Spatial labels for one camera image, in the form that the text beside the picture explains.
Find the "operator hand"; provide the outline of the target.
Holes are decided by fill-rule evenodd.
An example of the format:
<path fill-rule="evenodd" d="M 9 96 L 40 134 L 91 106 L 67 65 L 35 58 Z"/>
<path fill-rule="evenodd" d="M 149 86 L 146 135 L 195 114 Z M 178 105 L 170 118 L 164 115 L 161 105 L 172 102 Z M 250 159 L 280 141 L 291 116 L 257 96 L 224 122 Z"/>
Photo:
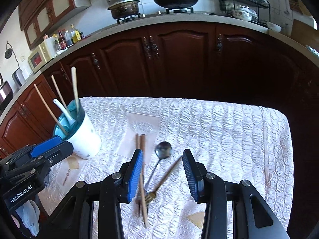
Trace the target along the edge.
<path fill-rule="evenodd" d="M 11 215 L 11 217 L 12 217 L 15 225 L 17 226 L 17 228 L 20 228 L 20 223 L 19 223 L 18 219 L 16 217 L 14 217 L 13 215 Z"/>

